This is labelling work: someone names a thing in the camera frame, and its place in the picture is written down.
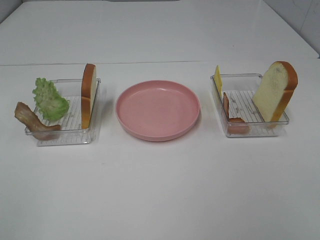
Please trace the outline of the bread slice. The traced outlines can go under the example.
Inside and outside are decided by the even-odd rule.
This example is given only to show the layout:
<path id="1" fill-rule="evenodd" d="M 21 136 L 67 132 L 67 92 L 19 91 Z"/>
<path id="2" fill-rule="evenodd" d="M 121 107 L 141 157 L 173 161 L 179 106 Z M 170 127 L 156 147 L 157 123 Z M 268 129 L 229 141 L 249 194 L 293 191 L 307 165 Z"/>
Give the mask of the bread slice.
<path id="1" fill-rule="evenodd" d="M 262 77 L 252 101 L 265 122 L 277 122 L 298 85 L 298 75 L 287 61 L 275 61 Z"/>
<path id="2" fill-rule="evenodd" d="M 81 83 L 81 128 L 87 129 L 90 125 L 93 104 L 96 95 L 96 66 L 87 63 Z"/>

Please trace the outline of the pink round plate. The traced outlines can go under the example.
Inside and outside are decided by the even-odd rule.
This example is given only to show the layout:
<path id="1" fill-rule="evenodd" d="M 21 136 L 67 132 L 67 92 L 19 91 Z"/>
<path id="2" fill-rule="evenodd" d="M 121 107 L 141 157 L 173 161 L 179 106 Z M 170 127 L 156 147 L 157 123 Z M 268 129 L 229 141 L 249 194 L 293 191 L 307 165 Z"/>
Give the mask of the pink round plate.
<path id="1" fill-rule="evenodd" d="M 196 124 L 201 105 L 188 87 L 173 81 L 151 80 L 127 88 L 118 97 L 115 112 L 130 135 L 163 142 L 186 134 Z"/>

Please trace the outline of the clear plastic tray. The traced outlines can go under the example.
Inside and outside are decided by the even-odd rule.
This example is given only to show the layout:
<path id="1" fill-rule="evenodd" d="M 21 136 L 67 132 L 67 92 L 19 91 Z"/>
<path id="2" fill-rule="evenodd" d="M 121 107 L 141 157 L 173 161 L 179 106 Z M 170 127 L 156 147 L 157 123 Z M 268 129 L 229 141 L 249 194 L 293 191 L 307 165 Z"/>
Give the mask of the clear plastic tray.
<path id="1" fill-rule="evenodd" d="M 219 96 L 214 76 L 210 77 L 212 97 L 218 112 L 219 120 L 225 135 L 229 138 L 276 137 L 283 133 L 284 127 L 290 120 L 284 112 L 277 122 L 265 122 L 252 101 L 258 89 L 262 75 L 259 73 L 222 74 L 222 95 Z M 229 117 L 242 118 L 249 126 L 247 134 L 230 134 L 227 132 L 227 117 L 224 110 L 223 98 L 226 93 L 229 99 Z"/>
<path id="2" fill-rule="evenodd" d="M 101 79 L 96 79 L 96 92 L 92 108 L 89 128 L 82 129 L 81 85 L 82 79 L 56 79 L 52 81 L 59 94 L 69 102 L 69 109 L 61 119 L 50 122 L 43 119 L 36 107 L 33 112 L 46 126 L 60 125 L 61 130 L 51 132 L 35 132 L 24 129 L 27 136 L 33 137 L 37 146 L 63 146 L 89 144 L 100 132 L 100 118 L 98 117 L 101 103 L 100 88 Z"/>

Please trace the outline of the left clear plastic tray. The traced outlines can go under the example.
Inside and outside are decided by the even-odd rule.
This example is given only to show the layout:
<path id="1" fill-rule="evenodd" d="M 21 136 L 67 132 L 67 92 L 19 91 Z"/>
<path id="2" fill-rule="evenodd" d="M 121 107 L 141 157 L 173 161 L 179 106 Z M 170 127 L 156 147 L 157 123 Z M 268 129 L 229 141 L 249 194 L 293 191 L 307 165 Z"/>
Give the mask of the left clear plastic tray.
<path id="1" fill-rule="evenodd" d="M 82 129 L 81 85 L 82 79 L 56 79 L 52 81 L 59 94 L 69 102 L 69 109 L 61 119 L 50 122 L 43 119 L 36 107 L 33 112 L 46 126 L 60 125 L 61 130 L 51 132 L 35 132 L 24 129 L 27 136 L 33 137 L 37 146 L 63 146 L 89 144 L 100 132 L 100 118 L 98 117 L 101 103 L 100 88 L 101 79 L 96 79 L 96 92 L 92 108 L 89 128 Z"/>

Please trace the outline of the yellow cheese slice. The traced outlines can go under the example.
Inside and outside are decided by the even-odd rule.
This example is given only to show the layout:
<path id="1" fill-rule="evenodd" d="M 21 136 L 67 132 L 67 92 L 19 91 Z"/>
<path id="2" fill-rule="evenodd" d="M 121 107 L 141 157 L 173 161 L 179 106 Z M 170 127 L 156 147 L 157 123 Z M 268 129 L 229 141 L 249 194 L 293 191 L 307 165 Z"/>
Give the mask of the yellow cheese slice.
<path id="1" fill-rule="evenodd" d="M 222 82 L 222 78 L 221 78 L 221 74 L 220 74 L 220 66 L 217 65 L 215 68 L 215 72 L 214 72 L 214 82 L 215 82 L 215 86 L 217 88 L 217 92 L 219 94 L 219 97 L 222 97 L 222 90 L 223 90 L 223 82 Z"/>

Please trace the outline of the right clear plastic tray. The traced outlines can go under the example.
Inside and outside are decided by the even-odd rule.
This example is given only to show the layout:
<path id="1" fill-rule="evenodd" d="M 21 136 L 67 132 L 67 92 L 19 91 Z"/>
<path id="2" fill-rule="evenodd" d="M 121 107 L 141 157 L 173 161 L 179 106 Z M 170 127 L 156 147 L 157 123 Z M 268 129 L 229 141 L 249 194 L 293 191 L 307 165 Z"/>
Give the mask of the right clear plastic tray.
<path id="1" fill-rule="evenodd" d="M 252 101 L 258 89 L 262 75 L 259 73 L 222 74 L 222 95 L 219 96 L 214 76 L 210 77 L 212 97 L 218 112 L 219 120 L 225 135 L 229 138 L 276 137 L 283 133 L 284 127 L 290 120 L 284 112 L 277 122 L 265 122 Z M 230 134 L 227 132 L 227 117 L 224 110 L 223 98 L 226 93 L 229 99 L 229 117 L 242 118 L 249 126 L 247 134 Z"/>

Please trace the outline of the green lettuce leaf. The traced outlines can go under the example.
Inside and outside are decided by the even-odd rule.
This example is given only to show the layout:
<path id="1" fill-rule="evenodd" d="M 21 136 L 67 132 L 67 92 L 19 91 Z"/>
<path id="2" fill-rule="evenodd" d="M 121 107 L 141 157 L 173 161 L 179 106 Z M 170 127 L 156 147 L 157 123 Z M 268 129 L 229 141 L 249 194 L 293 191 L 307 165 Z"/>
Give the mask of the green lettuce leaf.
<path id="1" fill-rule="evenodd" d="M 59 94 L 52 81 L 38 77 L 35 86 L 32 90 L 35 105 L 45 120 L 58 121 L 67 114 L 70 104 Z"/>

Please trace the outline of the bacon strip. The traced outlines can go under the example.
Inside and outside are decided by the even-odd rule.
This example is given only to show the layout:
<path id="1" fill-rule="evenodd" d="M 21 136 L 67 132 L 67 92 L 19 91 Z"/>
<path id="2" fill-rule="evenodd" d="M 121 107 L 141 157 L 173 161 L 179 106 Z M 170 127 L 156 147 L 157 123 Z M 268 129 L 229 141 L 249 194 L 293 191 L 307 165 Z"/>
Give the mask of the bacon strip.
<path id="1" fill-rule="evenodd" d="M 230 117 L 230 103 L 227 94 L 223 93 L 223 109 L 226 114 L 226 120 L 228 122 L 227 132 L 229 134 L 247 134 L 250 131 L 250 127 L 241 117 Z"/>
<path id="2" fill-rule="evenodd" d="M 49 141 L 57 139 L 59 136 L 52 131 L 60 131 L 59 124 L 47 126 L 41 123 L 38 116 L 25 103 L 18 101 L 14 110 L 14 117 L 23 123 L 31 132 L 36 132 L 33 136 L 37 140 Z"/>

